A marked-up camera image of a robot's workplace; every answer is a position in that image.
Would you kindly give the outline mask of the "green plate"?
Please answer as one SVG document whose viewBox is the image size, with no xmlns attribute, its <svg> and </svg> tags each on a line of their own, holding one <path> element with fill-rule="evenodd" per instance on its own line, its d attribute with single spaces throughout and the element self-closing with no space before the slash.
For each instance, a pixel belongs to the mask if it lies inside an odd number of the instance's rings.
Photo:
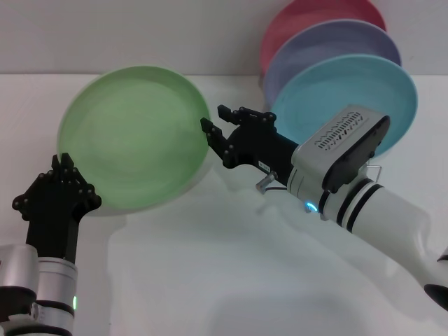
<svg viewBox="0 0 448 336">
<path fill-rule="evenodd" d="M 181 195 L 207 156 L 200 121 L 207 102 L 185 76 L 138 65 L 86 85 L 66 108 L 57 136 L 107 209 L 135 211 Z"/>
</svg>

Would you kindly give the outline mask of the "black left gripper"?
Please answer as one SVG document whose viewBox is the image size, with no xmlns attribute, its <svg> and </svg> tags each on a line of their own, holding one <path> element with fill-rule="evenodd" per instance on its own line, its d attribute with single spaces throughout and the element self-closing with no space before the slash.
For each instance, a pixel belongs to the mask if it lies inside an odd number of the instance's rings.
<svg viewBox="0 0 448 336">
<path fill-rule="evenodd" d="M 95 187 L 88 183 L 68 153 L 53 155 L 51 170 L 40 173 L 28 189 L 17 196 L 12 208 L 29 219 L 26 243 L 40 258 L 74 263 L 80 219 L 102 205 Z"/>
</svg>

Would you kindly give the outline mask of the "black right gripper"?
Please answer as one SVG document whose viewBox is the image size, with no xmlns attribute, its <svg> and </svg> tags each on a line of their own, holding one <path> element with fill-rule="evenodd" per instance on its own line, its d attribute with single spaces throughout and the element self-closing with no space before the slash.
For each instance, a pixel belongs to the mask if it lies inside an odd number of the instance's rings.
<svg viewBox="0 0 448 336">
<path fill-rule="evenodd" d="M 233 169 L 251 165 L 266 174 L 274 172 L 276 180 L 286 186 L 293 169 L 292 154 L 298 144 L 277 132 L 276 116 L 243 106 L 231 110 L 219 105 L 217 109 L 220 119 L 238 126 L 226 139 L 222 130 L 210 120 L 200 120 L 208 146 L 222 160 L 223 166 Z"/>
</svg>

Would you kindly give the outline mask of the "red plate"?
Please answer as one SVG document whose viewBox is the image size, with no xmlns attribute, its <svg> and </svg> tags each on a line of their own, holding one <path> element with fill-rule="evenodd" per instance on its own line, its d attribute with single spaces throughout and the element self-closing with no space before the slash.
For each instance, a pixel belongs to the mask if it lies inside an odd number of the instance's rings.
<svg viewBox="0 0 448 336">
<path fill-rule="evenodd" d="M 289 38 L 318 23 L 338 19 L 362 20 L 386 28 L 382 14 L 370 0 L 292 0 L 276 14 L 263 35 L 261 73 Z"/>
</svg>

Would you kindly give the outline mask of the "purple plate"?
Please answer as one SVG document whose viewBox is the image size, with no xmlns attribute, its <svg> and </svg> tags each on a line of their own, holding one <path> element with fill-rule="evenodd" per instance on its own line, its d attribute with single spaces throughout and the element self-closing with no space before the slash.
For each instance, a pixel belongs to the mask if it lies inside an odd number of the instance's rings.
<svg viewBox="0 0 448 336">
<path fill-rule="evenodd" d="M 263 79 L 265 101 L 272 106 L 288 81 L 309 67 L 350 54 L 375 55 L 402 64 L 396 43 L 378 26 L 352 19 L 322 22 L 297 33 L 274 54 Z"/>
</svg>

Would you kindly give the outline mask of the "blue plate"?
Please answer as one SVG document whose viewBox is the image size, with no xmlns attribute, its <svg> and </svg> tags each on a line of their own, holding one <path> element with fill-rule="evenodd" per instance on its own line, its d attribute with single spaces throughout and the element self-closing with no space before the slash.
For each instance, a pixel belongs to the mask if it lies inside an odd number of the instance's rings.
<svg viewBox="0 0 448 336">
<path fill-rule="evenodd" d="M 417 114 L 414 81 L 396 63 L 374 55 L 352 54 L 319 62 L 293 77 L 271 111 L 284 137 L 302 144 L 348 105 L 389 116 L 391 124 L 375 155 L 395 146 Z"/>
</svg>

